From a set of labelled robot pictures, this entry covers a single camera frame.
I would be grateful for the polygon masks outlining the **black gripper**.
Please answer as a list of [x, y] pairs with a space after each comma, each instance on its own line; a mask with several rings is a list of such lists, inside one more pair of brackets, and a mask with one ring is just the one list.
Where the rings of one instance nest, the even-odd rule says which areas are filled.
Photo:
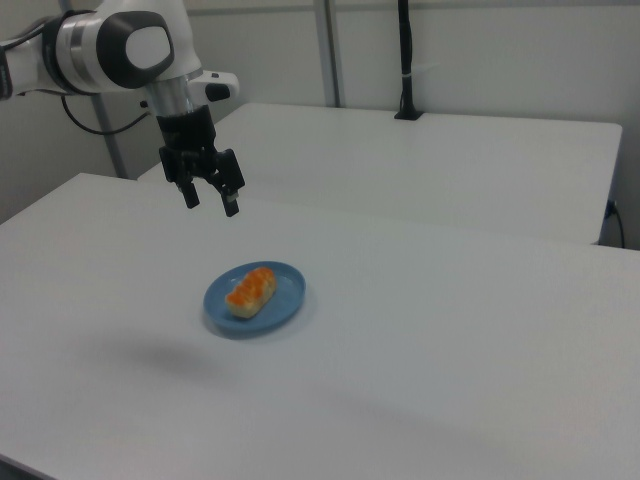
[[164, 145], [159, 149], [161, 164], [170, 183], [181, 191], [188, 209], [200, 204], [193, 184], [204, 179], [220, 192], [227, 217], [239, 213], [238, 191], [245, 186], [235, 152], [217, 150], [216, 130], [207, 106], [182, 115], [158, 116]]

